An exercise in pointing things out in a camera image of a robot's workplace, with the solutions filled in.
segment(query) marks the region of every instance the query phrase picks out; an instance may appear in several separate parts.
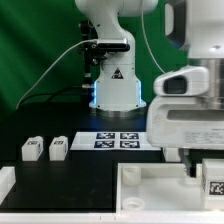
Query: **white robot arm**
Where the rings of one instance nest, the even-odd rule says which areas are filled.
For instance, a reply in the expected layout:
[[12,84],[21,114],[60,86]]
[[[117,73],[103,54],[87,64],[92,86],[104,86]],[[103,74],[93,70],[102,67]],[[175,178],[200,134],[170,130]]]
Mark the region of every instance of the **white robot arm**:
[[135,40],[118,22],[118,16],[140,16],[142,1],[144,13],[154,10],[158,3],[158,0],[75,0],[96,29],[98,47],[107,51],[90,103],[90,108],[101,115],[132,116],[146,106],[141,99],[141,83],[135,75]]

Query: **white block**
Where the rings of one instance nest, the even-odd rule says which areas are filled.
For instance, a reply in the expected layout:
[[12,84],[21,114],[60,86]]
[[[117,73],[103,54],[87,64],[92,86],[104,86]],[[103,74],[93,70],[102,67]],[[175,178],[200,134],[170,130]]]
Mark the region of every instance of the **white block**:
[[64,161],[67,152],[68,152],[68,138],[64,136],[54,138],[49,148],[50,160]]
[[224,160],[204,159],[202,175],[203,208],[224,210]]
[[43,152],[43,138],[29,138],[22,147],[23,161],[37,161]]
[[163,148],[163,154],[166,162],[180,162],[179,149],[178,148]]
[[3,167],[0,170],[0,205],[16,183],[15,168]]

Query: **black table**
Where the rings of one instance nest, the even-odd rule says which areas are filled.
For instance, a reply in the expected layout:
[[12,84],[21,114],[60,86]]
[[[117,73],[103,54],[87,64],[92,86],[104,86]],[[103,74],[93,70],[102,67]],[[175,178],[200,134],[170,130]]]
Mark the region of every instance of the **black table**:
[[[32,103],[0,124],[0,168],[14,166],[16,184],[0,212],[115,212],[117,165],[163,162],[160,151],[69,151],[63,162],[49,161],[54,137],[77,131],[145,131],[146,116],[118,119],[90,114],[81,103]],[[23,162],[29,137],[44,138],[37,162]]]

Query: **green screen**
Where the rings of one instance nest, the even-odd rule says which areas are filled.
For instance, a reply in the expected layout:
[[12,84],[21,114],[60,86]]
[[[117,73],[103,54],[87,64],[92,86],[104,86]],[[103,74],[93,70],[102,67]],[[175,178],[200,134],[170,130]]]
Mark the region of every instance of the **green screen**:
[[[174,48],[164,36],[163,6],[164,0],[160,0],[156,10],[145,15],[145,27],[152,52],[167,72],[187,64],[187,53]],[[22,95],[66,49],[81,41],[78,24],[85,19],[74,0],[0,1],[0,119],[15,110]],[[161,72],[144,43],[141,19],[119,21],[136,39],[136,75],[142,81],[143,99],[150,102],[154,98],[153,81]],[[92,71],[97,77],[99,70]],[[74,50],[31,94],[54,93],[81,85],[83,76],[83,57]]]

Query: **white box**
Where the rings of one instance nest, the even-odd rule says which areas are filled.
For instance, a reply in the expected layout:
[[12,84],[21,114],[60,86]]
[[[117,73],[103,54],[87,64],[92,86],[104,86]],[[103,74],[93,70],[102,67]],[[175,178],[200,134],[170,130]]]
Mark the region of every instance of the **white box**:
[[224,210],[224,160],[204,159],[202,180],[203,208]]
[[163,148],[166,162],[181,162],[178,148]]
[[22,147],[23,161],[37,161],[43,152],[43,138],[29,138]]
[[50,160],[64,161],[67,152],[68,152],[68,138],[64,136],[54,138],[49,148]]

